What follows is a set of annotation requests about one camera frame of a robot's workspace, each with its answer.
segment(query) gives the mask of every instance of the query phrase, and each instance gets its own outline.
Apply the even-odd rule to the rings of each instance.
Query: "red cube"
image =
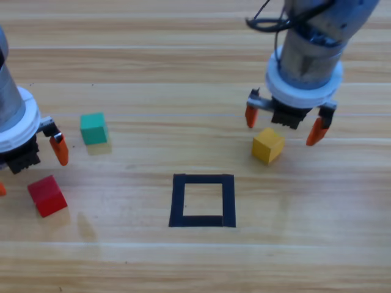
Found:
[[[27,189],[42,217],[47,217],[68,206],[53,176],[30,184]]]

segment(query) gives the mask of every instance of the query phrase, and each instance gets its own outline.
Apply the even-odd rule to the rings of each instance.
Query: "orange fingertip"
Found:
[[[251,106],[247,106],[246,120],[247,120],[248,127],[253,128],[255,126],[255,122],[257,121],[257,116],[258,116],[258,109]]]
[[[327,130],[329,130],[329,129],[322,128],[322,118],[317,118],[315,123],[312,126],[310,135],[307,138],[307,145],[312,147],[315,144],[317,144],[326,135]]]
[[[62,140],[57,143],[55,138],[51,137],[50,144],[60,164],[66,166],[69,161],[69,150],[67,144],[65,143],[65,138],[63,137]]]

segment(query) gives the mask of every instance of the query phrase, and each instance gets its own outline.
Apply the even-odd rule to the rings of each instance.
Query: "table surface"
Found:
[[[265,16],[279,14],[272,1]],[[391,1],[352,39],[327,138],[305,145],[246,99],[273,36],[246,27],[255,0],[0,2],[8,66],[66,136],[61,167],[0,172],[0,292],[391,292]],[[110,142],[86,147],[80,115]],[[285,136],[265,166],[265,127]],[[235,175],[237,228],[169,228],[175,173]],[[68,208],[37,213],[27,185],[54,175]],[[221,188],[186,186],[185,214],[221,214]]]

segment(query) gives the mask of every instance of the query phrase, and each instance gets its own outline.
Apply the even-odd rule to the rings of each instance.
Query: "black cable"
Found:
[[[282,7],[279,20],[282,20],[284,11],[285,11],[285,6]],[[280,67],[281,67],[281,65],[280,65],[280,57],[279,57],[279,55],[277,53],[278,42],[279,42],[279,31],[277,31],[276,35],[274,36],[274,57],[276,58],[278,69],[280,69]]]
[[[257,14],[254,16],[254,19],[256,19],[259,14],[262,12],[262,10],[269,4],[270,0],[266,0],[266,2],[262,5],[261,9],[257,12]]]
[[[281,32],[287,29],[291,29],[292,27],[295,27],[298,24],[306,23],[308,20],[311,20],[312,18],[326,11],[328,8],[334,5],[334,3],[335,0],[330,0],[327,4],[321,4],[317,7],[314,7],[313,9],[310,9],[309,11],[303,12],[297,15],[296,17],[287,20],[283,20],[280,18],[260,18],[260,19],[253,19],[253,20],[246,19],[246,23],[250,28],[256,31]],[[267,26],[267,27],[258,26],[258,24],[261,23],[275,23],[275,25]]]

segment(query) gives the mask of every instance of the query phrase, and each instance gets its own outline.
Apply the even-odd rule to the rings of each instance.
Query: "block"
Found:
[[[53,176],[30,184],[27,189],[43,218],[68,206]]]
[[[3,197],[5,195],[7,195],[7,191],[6,191],[3,183],[0,182],[0,197]]]
[[[271,128],[264,129],[252,142],[252,155],[270,164],[283,150],[285,138]]]
[[[103,113],[81,115],[80,131],[86,145],[108,142],[108,127]]]

